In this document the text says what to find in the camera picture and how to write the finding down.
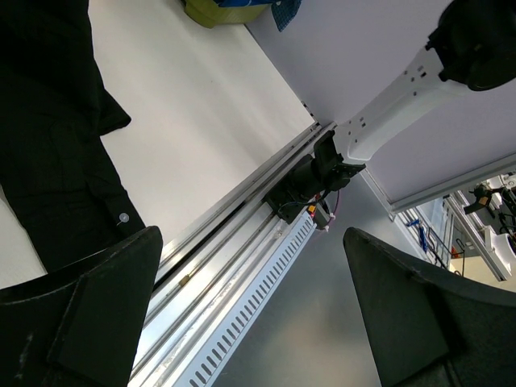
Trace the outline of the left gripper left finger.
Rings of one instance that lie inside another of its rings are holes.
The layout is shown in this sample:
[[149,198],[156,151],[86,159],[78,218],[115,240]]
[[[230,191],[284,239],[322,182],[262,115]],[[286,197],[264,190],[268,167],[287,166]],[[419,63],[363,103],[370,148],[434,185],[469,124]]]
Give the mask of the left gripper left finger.
[[147,227],[1,291],[3,386],[126,386],[160,263]]

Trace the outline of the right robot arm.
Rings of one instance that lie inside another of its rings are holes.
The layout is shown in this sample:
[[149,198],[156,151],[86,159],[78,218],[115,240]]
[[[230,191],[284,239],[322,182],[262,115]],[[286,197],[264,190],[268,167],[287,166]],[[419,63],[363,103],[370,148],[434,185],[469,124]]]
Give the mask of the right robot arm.
[[365,168],[394,136],[453,98],[515,78],[515,3],[453,1],[406,69],[346,123],[327,130],[265,196],[291,223]]

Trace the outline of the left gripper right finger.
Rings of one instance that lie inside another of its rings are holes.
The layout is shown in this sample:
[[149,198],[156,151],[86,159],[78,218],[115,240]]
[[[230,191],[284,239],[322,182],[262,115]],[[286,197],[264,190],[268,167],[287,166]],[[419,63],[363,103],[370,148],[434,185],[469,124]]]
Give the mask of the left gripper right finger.
[[513,386],[515,294],[357,228],[343,247],[383,386]]

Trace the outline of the light blue checked shirt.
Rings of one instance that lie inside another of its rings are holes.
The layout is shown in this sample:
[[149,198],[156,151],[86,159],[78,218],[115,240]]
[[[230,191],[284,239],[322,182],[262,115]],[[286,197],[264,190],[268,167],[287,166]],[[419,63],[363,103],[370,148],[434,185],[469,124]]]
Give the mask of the light blue checked shirt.
[[274,22],[279,32],[284,31],[297,15],[302,0],[280,0],[271,5]]

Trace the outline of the dark blue plaid shirt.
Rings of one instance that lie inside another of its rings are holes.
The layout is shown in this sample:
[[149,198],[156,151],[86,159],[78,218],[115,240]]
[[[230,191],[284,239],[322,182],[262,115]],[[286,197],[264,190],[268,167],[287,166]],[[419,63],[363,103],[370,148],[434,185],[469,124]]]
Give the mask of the dark blue plaid shirt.
[[220,7],[263,6],[274,3],[274,0],[214,0]]

